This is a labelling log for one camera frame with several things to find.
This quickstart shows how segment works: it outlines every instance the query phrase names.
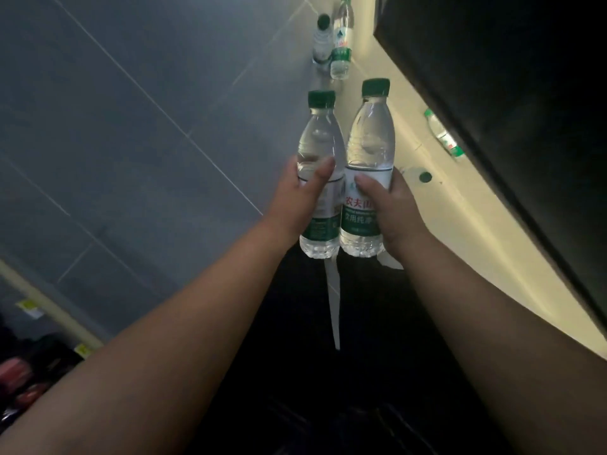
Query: water bottle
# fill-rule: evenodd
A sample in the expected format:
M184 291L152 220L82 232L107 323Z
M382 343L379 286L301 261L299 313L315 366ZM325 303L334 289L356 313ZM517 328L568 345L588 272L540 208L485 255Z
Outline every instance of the water bottle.
M443 123L436 117L434 112L428 108L424 112L424 116L428 120L428 126L430 126L430 132L434 134L434 137L438 139L438 141L443 144L444 149L456 160L463 160L466 155L464 155L464 150L457 144L455 139L451 137L451 134L447 132Z
M333 113L334 91L310 91L308 105L312 115L299 139L299 181L305 184L310 180L326 156L335 157L335 169L316 203L312 221L299 237L299 245L308 257L331 258L339 252L339 221L344 202L344 138Z
M392 180L395 135L386 102L390 80L374 78L362 83L362 106L352 125L346 150L345 195L339 241L354 257L372 257L383 251L383 237L371 200L356 187L354 176L362 173L386 189Z
M314 47L312 48L312 60L315 64L324 65L331 60L333 51L333 35L331 31L331 18L328 14L318 16L317 29L314 32Z
M333 52L331 53L331 78L346 79L352 60L354 40L354 10L350 2L342 0L333 22Z

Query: hand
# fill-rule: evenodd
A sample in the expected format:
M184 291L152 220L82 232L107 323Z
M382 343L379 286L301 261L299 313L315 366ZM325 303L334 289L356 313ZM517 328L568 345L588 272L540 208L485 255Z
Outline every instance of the hand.
M398 169L394 169L389 191L364 174L355 175L354 180L360 191L373 201L386 251L401 260L402 247L406 242L429 234L405 179Z
M278 182L274 199L269 206L262 223L272 229L276 238L284 240L291 247L312 220L312 213L322 190L335 169L333 157L322 160L312 178L305 184L299 184L297 176L297 156L287 163Z

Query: yellow sticker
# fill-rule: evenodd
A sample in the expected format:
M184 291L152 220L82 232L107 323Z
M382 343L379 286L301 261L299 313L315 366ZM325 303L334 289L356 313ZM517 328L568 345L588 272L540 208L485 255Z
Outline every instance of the yellow sticker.
M91 354L93 354L93 350L91 350L87 345L80 343L74 351L80 354L83 359L87 359Z
M15 303L19 308L21 308L28 316L34 319L40 319L44 316L44 311L42 311L38 305L33 300L26 298L24 300L18 301Z

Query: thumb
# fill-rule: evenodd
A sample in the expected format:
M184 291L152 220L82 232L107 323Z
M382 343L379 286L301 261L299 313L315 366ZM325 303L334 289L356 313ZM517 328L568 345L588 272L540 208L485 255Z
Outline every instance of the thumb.
M373 201L375 209L381 211L390 207L392 198L390 192L383 188L383 185L375 179L364 174L354 176L356 186Z
M302 187L304 191L318 198L335 169L335 158L329 156L321 161L312 178Z

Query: forearm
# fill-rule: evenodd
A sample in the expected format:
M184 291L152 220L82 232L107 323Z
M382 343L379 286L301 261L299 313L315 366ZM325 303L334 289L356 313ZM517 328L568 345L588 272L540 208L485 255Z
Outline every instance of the forearm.
M53 387L0 451L173 453L200 421L288 244L264 224L252 229Z
M534 454L603 451L607 367L601 358L485 281L429 233L397 253L515 445Z

